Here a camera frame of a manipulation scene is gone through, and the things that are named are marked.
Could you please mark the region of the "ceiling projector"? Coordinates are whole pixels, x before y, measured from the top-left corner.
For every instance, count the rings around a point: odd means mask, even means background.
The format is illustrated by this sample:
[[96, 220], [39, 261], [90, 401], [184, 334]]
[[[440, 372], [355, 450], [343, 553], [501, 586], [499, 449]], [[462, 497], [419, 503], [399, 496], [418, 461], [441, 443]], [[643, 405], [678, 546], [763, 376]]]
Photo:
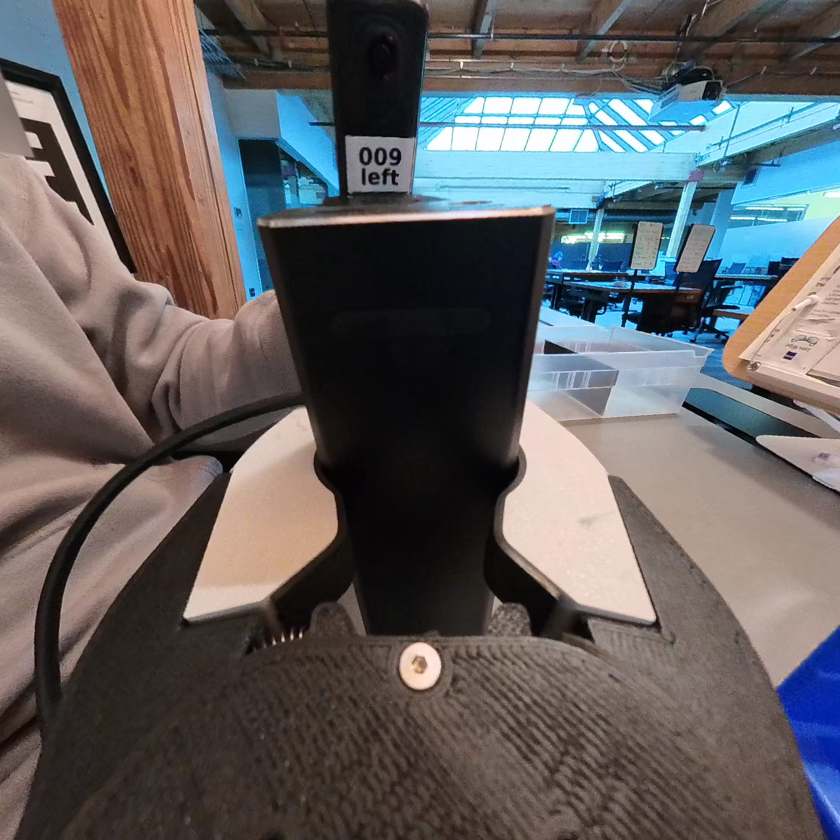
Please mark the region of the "ceiling projector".
[[690, 124], [713, 110], [725, 92], [723, 80], [708, 66], [683, 67], [668, 79], [667, 87], [654, 100], [648, 120], [656, 124]]

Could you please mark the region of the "wooden document board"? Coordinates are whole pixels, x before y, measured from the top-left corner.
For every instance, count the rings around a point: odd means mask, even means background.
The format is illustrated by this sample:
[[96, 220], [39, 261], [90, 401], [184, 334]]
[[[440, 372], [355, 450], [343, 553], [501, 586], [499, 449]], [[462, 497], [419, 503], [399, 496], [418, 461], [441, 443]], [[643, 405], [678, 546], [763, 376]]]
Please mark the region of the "wooden document board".
[[818, 393], [801, 390], [796, 386], [789, 387], [783, 383], [762, 381], [756, 374], [750, 372], [746, 362], [739, 358], [740, 353], [745, 351], [791, 303], [792, 299], [796, 297], [835, 248], [839, 248], [839, 221], [837, 219], [829, 225], [803, 257], [799, 258], [784, 277], [778, 281], [765, 299], [735, 332], [723, 352], [723, 364], [731, 375], [767, 392], [780, 394], [801, 403], [838, 414], [839, 385], [838, 387], [829, 387], [827, 393]]

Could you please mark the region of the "long background table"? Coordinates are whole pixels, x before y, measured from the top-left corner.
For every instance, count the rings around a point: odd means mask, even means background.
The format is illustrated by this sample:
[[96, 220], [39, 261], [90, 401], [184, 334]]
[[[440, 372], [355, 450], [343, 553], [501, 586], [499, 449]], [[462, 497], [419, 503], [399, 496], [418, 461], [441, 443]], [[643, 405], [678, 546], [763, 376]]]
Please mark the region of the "long background table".
[[545, 275], [543, 297], [550, 302], [551, 309], [587, 322], [594, 322], [615, 303], [621, 309], [621, 326], [628, 323], [636, 326], [644, 299], [674, 286], [626, 273], [550, 269]]

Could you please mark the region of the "person's grey hoodie torso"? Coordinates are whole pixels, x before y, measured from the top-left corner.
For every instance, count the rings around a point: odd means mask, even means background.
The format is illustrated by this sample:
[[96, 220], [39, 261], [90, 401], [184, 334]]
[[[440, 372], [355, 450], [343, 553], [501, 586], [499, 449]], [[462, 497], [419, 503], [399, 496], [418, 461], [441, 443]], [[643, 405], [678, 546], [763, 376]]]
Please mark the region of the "person's grey hoodie torso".
[[[49, 563], [97, 490], [158, 438], [247, 396], [225, 394], [200, 365], [129, 373], [123, 385], [57, 361], [2, 367], [2, 838], [13, 838], [39, 757], [35, 707], [35, 612]], [[218, 475], [197, 456], [153, 467], [102, 517], [65, 596], [63, 668], [73, 668], [116, 594]]]

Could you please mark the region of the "wooden pillar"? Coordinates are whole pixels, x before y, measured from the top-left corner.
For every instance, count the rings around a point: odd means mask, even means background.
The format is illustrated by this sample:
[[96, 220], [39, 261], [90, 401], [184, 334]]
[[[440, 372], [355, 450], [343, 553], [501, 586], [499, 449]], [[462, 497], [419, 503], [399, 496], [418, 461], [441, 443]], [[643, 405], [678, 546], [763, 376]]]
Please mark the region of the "wooden pillar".
[[53, 5], [139, 277], [231, 319], [245, 284], [193, 2]]

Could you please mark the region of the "skylight window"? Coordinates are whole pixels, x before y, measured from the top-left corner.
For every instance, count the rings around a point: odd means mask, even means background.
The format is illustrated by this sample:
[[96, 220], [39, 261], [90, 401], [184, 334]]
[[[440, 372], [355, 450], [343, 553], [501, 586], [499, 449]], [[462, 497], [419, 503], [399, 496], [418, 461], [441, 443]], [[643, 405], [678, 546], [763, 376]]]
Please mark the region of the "skylight window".
[[424, 151], [645, 153], [735, 110], [724, 100], [699, 113], [656, 117], [646, 98], [567, 96], [424, 97]]

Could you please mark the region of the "person's left forearm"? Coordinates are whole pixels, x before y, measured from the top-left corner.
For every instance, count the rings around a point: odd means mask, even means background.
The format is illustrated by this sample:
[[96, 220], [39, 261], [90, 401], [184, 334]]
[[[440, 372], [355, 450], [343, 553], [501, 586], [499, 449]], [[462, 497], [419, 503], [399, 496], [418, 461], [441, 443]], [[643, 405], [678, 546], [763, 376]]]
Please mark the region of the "person's left forearm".
[[134, 457], [299, 389], [277, 300], [232, 320], [178, 308], [21, 158], [2, 155], [2, 466]]

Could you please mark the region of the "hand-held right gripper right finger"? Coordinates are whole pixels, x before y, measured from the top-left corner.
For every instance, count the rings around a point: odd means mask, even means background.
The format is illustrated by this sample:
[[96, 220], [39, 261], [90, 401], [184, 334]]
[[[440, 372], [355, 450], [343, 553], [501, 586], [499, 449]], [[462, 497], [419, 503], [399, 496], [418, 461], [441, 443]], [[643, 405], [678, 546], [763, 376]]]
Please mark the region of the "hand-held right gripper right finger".
[[657, 622], [605, 468], [533, 402], [493, 514], [487, 584], [499, 602], [524, 609], [532, 632], [573, 632], [592, 618]]

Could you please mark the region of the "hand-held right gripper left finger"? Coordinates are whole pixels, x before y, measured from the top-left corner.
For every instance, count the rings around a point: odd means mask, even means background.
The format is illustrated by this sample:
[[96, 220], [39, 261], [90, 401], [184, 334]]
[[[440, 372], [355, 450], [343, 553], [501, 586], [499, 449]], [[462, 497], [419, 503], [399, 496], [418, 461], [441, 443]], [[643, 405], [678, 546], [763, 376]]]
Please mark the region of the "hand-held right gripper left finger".
[[260, 436], [233, 468], [183, 617], [189, 624], [272, 607], [310, 624], [355, 573], [342, 501], [316, 463], [306, 408]]

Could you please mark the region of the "clear plastic bin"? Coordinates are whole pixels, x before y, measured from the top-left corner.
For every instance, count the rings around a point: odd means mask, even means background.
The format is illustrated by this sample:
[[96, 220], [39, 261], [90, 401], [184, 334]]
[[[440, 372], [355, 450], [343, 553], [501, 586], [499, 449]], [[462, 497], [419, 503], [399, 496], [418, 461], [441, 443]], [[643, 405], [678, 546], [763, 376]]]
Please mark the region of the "clear plastic bin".
[[544, 340], [556, 339], [602, 343], [606, 359], [620, 373], [603, 416], [594, 415], [569, 397], [528, 392], [531, 402], [561, 422], [677, 414], [711, 352], [693, 343], [593, 324], [542, 324], [535, 349]]

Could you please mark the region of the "blue plastic bin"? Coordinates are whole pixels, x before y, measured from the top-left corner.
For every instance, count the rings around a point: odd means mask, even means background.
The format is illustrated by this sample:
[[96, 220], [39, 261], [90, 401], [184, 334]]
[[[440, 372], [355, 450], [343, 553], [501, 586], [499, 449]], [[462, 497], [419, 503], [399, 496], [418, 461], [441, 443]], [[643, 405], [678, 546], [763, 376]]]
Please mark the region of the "blue plastic bin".
[[826, 838], [839, 838], [839, 629], [778, 688]]

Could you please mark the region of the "dark background office chair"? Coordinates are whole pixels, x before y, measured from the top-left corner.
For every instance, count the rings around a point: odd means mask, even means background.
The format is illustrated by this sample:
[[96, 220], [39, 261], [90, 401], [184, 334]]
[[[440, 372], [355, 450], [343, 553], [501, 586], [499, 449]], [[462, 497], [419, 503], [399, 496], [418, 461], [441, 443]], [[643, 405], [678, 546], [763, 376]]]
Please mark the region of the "dark background office chair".
[[636, 316], [637, 330], [661, 336], [693, 330], [720, 263], [705, 259], [697, 271], [680, 273], [672, 289], [646, 297]]

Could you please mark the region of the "black USB hub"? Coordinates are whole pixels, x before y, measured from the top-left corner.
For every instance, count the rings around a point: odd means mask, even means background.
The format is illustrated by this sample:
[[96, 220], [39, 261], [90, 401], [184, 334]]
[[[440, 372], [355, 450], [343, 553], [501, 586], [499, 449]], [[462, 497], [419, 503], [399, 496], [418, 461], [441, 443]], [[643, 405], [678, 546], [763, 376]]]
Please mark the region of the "black USB hub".
[[524, 606], [536, 634], [554, 611], [496, 535], [553, 220], [416, 199], [258, 221], [371, 634], [479, 635], [492, 596]]

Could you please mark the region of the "framed black white poster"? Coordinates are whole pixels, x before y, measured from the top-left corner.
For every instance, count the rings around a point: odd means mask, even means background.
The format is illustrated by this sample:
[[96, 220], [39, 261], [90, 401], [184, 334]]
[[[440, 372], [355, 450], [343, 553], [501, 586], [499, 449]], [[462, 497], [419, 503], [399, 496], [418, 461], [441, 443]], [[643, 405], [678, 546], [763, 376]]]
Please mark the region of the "framed black white poster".
[[106, 235], [129, 272], [136, 268], [62, 79], [1, 59], [3, 79], [30, 152], [27, 161], [60, 197]]

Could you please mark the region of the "black stand base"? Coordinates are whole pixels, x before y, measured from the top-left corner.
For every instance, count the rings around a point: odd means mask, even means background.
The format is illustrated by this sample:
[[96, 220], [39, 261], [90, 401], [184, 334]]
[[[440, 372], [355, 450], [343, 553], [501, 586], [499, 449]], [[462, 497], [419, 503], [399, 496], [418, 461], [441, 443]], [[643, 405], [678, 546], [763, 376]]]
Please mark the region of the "black stand base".
[[707, 388], [691, 388], [683, 407], [743, 440], [761, 436], [827, 438]]

